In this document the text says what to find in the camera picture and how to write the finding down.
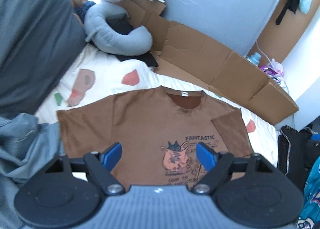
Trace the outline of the grey neck pillow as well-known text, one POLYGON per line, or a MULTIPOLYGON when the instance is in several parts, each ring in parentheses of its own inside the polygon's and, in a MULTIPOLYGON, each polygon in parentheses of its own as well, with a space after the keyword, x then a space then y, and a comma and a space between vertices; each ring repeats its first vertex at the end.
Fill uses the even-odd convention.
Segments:
POLYGON ((148 52, 153 43, 151 33, 140 26, 127 34, 114 30, 108 20, 122 20, 128 12, 114 3, 100 3, 88 9, 84 19, 86 42, 93 42, 99 50, 123 56, 138 56, 148 52))

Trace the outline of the small teddy bear toy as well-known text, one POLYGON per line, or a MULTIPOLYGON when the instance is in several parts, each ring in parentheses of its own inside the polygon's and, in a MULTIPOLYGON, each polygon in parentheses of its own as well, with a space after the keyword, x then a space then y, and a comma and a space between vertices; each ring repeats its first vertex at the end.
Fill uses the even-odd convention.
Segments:
POLYGON ((90 0, 71 0, 74 8, 74 12, 84 23, 87 11, 95 5, 94 1, 90 0))

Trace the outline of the cream bear print bedsheet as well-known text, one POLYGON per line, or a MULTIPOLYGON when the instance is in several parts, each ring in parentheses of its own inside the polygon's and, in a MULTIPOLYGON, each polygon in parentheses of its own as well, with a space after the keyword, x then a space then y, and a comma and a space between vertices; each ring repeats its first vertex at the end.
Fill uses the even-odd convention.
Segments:
POLYGON ((278 132, 275 127, 244 107, 197 85, 154 73, 138 60, 119 61, 116 57, 87 45, 58 85, 38 109, 37 117, 45 123, 56 123, 57 112, 92 104, 119 93, 153 89, 159 86, 176 91, 203 91, 241 110, 253 153, 262 154, 270 163, 278 161, 278 132))

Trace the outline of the dark grey pillow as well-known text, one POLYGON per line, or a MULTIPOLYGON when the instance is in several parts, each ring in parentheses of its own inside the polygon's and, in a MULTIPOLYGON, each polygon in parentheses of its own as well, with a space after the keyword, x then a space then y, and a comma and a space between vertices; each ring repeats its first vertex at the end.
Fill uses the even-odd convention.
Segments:
POLYGON ((1 0, 1 114, 34 114, 85 38, 71 0, 1 0))

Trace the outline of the grey denim garment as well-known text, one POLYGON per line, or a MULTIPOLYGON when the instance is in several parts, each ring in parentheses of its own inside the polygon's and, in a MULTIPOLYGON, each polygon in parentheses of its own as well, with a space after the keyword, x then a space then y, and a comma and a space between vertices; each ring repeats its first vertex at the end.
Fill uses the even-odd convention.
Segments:
POLYGON ((54 156, 64 153, 60 126, 34 115, 1 116, 1 228, 21 228, 14 210, 18 190, 54 156))

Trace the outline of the detergent bottle blue cap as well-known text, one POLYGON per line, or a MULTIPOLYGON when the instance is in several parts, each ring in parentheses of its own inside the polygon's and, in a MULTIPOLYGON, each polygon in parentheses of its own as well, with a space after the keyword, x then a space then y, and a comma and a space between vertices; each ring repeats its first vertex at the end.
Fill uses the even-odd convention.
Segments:
POLYGON ((254 52, 248 57, 248 60, 255 66, 259 66, 261 55, 258 52, 254 52))

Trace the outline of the black folded garment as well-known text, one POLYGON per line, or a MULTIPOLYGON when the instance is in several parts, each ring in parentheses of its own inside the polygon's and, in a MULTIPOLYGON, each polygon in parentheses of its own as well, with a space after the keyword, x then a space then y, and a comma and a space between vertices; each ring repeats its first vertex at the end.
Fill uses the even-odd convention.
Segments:
POLYGON ((278 136, 277 168, 304 191, 306 180, 319 157, 319 134, 305 127, 300 131, 283 126, 278 136))

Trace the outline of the blue cartoon print cloth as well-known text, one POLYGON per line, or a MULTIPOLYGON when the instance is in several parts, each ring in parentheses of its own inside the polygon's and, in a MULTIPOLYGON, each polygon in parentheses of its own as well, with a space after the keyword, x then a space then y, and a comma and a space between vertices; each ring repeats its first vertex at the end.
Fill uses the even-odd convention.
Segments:
POLYGON ((320 157, 315 161, 304 187, 304 206, 296 228, 316 229, 320 223, 320 157))

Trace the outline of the brown printed t-shirt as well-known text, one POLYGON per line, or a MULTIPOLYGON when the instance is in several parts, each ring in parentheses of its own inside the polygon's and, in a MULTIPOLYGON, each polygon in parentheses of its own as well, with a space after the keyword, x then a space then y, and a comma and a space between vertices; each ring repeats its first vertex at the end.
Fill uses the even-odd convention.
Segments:
POLYGON ((196 157, 200 142, 236 157, 253 153, 241 110, 203 91, 129 91, 60 110, 57 119, 69 157, 121 144, 112 174, 124 187, 193 187, 206 174, 196 157))

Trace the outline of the brown cardboard sheet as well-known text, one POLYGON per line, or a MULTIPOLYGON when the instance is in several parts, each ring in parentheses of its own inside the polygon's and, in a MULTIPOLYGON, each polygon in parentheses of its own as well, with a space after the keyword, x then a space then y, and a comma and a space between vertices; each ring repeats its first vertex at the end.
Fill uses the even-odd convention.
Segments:
POLYGON ((127 10, 133 27, 143 25, 152 34, 157 73, 212 91, 272 125, 299 110, 289 94, 250 61, 193 28, 161 17, 165 4, 122 0, 118 5, 127 10))

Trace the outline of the purple white plastic bag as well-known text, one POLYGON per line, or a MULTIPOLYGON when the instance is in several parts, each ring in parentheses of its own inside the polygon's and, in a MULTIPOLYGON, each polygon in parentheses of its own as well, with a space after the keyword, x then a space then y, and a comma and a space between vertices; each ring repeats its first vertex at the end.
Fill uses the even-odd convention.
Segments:
POLYGON ((260 69, 272 78, 278 85, 284 85, 284 70, 281 63, 272 59, 268 64, 261 66, 260 69))

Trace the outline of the grey appliance cabinet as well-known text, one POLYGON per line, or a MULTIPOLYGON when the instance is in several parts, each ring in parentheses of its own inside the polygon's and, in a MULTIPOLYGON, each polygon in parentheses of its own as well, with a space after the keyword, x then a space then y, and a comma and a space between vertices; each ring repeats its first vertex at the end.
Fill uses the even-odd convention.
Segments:
POLYGON ((162 15, 216 39, 240 55, 248 55, 279 1, 165 0, 162 15))

